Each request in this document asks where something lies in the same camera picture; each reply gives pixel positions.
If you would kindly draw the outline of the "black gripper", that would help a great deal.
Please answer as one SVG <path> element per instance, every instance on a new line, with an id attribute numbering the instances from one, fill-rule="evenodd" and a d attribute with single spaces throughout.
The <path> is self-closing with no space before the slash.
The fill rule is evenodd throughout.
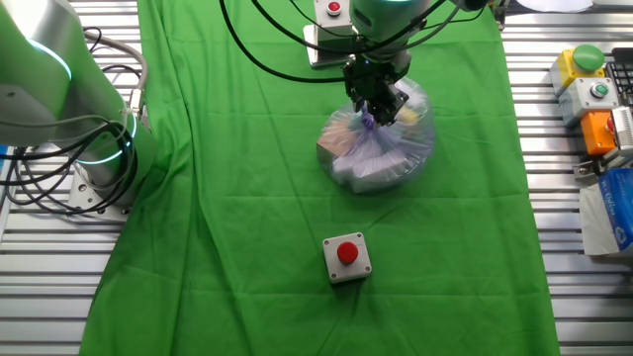
<path id="1" fill-rule="evenodd" d="M 406 49 L 386 57 L 376 57 L 371 53 L 355 54 L 341 68 L 353 111 L 369 112 L 381 126 L 393 124 L 409 95 L 397 87 L 388 86 L 408 73 L 410 63 L 411 54 Z"/>

